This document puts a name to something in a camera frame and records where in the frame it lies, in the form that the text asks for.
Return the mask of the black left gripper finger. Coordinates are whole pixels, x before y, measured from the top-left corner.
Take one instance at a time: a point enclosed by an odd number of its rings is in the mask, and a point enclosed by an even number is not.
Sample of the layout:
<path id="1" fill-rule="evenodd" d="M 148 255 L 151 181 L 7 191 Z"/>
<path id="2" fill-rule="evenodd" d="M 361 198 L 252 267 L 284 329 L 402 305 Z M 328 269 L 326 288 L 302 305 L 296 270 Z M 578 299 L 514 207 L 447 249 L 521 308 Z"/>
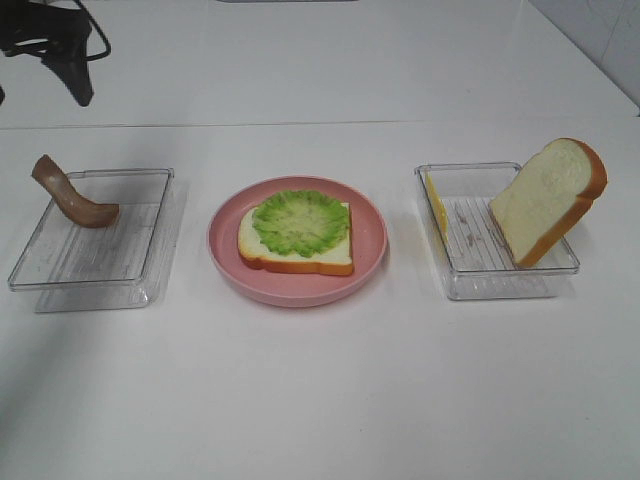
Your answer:
<path id="1" fill-rule="evenodd" d="M 41 63 L 62 81 L 80 106 L 86 107 L 90 104 L 94 90 L 88 61 L 83 54 L 71 57 L 46 54 L 42 57 Z"/>

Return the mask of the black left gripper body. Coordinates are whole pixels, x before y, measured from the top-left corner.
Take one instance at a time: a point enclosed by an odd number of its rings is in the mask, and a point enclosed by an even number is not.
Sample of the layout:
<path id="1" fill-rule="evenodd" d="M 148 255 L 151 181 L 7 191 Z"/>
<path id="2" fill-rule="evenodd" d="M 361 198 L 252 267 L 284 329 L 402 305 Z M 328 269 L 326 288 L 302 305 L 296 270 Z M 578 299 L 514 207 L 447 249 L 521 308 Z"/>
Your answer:
<path id="1" fill-rule="evenodd" d="M 32 1 L 2 1 L 1 50 L 6 56 L 85 59 L 91 20 L 79 1 L 76 5 L 76 9 L 69 9 Z"/>

